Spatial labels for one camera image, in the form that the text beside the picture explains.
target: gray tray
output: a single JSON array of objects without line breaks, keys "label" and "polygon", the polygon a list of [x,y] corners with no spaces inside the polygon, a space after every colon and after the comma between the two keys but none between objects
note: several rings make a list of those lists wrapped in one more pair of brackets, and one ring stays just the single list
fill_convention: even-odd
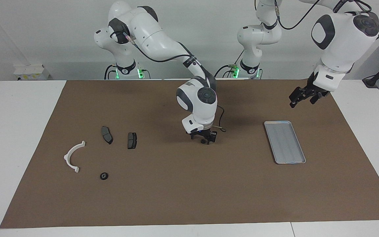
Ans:
[{"label": "gray tray", "polygon": [[302,164],[306,162],[290,121],[266,121],[264,126],[277,164]]}]

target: green light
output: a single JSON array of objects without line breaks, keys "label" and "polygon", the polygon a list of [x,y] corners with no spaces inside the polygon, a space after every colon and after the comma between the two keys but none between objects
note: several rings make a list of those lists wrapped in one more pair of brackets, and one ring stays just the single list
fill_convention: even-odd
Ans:
[{"label": "green light", "polygon": [[232,76],[233,76],[233,78],[238,78],[239,68],[236,66],[235,69],[236,69],[236,71],[233,72]]},{"label": "green light", "polygon": [[142,72],[139,68],[137,69],[137,72],[140,79],[144,78],[144,72]]}]

